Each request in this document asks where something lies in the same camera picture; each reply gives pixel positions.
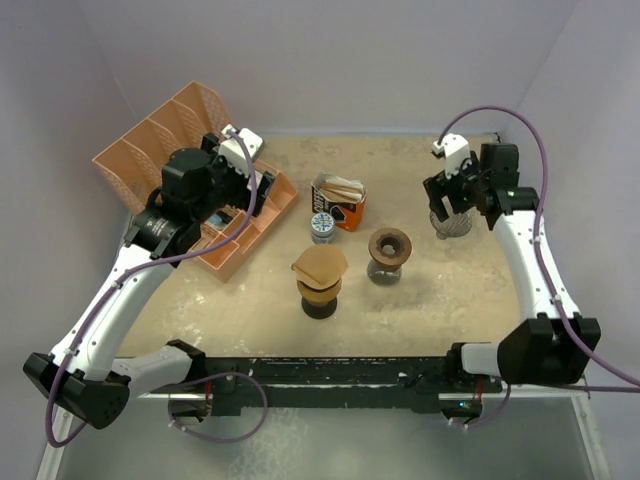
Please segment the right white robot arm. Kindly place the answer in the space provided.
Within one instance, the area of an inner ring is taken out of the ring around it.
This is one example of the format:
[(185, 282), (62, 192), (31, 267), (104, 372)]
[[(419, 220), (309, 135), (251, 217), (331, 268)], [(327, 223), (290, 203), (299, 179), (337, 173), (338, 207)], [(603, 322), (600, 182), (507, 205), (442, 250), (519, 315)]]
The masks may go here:
[(456, 343), (446, 383), (467, 391), (480, 375), (510, 384), (562, 385), (579, 381), (595, 348), (599, 323), (585, 317), (567, 292), (537, 217), (539, 196), (519, 183), (516, 145), (484, 143), (478, 152), (458, 134), (433, 143), (444, 169), (424, 180), (433, 217), (445, 222), (476, 209), (496, 236), (516, 289), (520, 323), (498, 343)]

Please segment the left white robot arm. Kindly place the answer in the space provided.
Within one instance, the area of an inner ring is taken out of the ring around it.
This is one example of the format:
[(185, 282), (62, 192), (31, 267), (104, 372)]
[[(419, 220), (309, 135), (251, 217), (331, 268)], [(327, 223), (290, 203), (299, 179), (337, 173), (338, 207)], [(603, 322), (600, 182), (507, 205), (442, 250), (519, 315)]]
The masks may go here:
[(129, 360), (116, 355), (141, 310), (179, 264), (194, 257), (201, 226), (232, 206), (260, 214), (275, 181), (255, 161), (263, 139), (248, 128), (208, 133), (200, 146), (170, 154), (161, 184), (126, 232), (110, 274), (70, 332), (49, 353), (32, 353), (23, 366), (47, 399), (46, 421), (60, 407), (95, 429), (110, 425), (128, 400), (166, 385), (202, 387), (204, 354), (180, 340)]

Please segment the smoky glass dripper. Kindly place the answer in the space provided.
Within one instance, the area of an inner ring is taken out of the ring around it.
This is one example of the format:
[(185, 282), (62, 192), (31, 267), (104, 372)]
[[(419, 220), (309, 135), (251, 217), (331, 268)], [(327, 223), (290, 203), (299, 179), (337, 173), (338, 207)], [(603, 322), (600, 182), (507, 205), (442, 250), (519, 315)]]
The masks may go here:
[(468, 212), (452, 214), (444, 221), (441, 221), (434, 212), (431, 212), (429, 220), (436, 237), (441, 240), (463, 237), (471, 231), (473, 226), (472, 215)]

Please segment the clear glass carafe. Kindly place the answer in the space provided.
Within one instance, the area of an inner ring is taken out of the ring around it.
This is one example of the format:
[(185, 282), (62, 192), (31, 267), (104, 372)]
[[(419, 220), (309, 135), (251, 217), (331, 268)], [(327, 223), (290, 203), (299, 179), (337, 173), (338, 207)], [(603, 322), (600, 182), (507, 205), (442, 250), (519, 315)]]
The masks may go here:
[(402, 276), (402, 266), (389, 267), (376, 260), (370, 260), (367, 266), (369, 279), (379, 286), (392, 286), (397, 284)]

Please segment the brown paper coffee filter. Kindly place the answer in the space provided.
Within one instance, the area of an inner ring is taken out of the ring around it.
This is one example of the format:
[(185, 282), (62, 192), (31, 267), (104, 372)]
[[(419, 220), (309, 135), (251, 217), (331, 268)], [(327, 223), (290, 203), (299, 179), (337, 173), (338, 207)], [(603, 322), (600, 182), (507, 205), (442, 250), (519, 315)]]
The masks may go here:
[(296, 279), (315, 290), (337, 283), (348, 269), (343, 251), (332, 244), (314, 244), (291, 265)]

